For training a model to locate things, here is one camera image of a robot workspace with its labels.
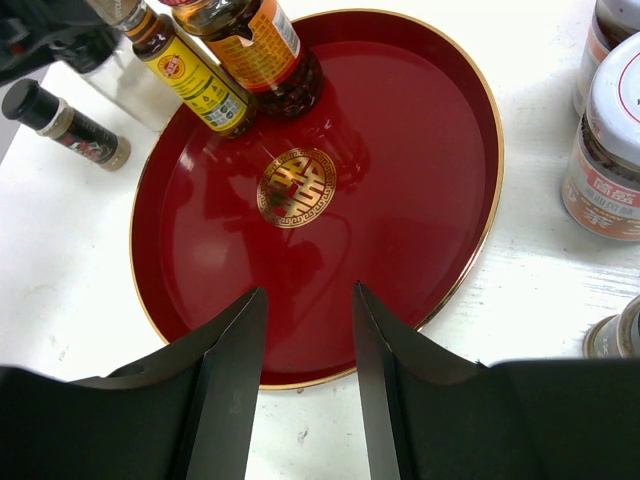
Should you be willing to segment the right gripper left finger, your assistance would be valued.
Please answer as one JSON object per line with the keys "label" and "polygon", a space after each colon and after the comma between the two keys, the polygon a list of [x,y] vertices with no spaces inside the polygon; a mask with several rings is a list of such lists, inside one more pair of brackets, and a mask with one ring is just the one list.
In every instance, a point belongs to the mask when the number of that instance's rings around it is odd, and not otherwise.
{"label": "right gripper left finger", "polygon": [[1,370],[5,479],[241,479],[265,354],[268,299],[220,314],[105,377]]}

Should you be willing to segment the red lid chili sauce jar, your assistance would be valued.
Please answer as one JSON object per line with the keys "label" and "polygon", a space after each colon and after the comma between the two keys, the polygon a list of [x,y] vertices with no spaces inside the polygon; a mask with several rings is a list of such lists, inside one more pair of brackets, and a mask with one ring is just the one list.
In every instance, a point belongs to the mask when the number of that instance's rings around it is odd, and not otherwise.
{"label": "red lid chili sauce jar", "polygon": [[172,16],[199,38],[252,93],[268,116],[294,118],[319,99],[324,74],[279,3],[268,0],[167,1]]}

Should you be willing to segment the small yellow label oil bottle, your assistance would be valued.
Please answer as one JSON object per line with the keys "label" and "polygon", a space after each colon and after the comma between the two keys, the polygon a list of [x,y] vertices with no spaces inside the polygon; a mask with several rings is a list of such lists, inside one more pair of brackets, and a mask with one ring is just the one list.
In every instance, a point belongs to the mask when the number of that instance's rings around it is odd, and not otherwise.
{"label": "small yellow label oil bottle", "polygon": [[235,138],[253,125],[257,106],[224,71],[178,33],[172,18],[144,1],[124,1],[117,28],[135,56],[176,93],[211,130]]}

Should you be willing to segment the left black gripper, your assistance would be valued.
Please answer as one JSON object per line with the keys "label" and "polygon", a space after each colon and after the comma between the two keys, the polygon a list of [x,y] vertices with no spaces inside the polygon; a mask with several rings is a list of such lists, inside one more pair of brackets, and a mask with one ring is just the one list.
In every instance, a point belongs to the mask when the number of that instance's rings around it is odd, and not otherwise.
{"label": "left black gripper", "polygon": [[1,83],[57,61],[89,73],[112,55],[121,39],[85,1],[3,1]]}

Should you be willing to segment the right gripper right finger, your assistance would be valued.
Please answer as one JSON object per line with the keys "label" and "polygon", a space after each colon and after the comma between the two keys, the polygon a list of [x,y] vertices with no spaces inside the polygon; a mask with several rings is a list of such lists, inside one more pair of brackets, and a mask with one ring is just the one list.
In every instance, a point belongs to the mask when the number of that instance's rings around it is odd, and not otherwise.
{"label": "right gripper right finger", "polygon": [[637,360],[466,360],[353,290],[375,479],[635,479]]}

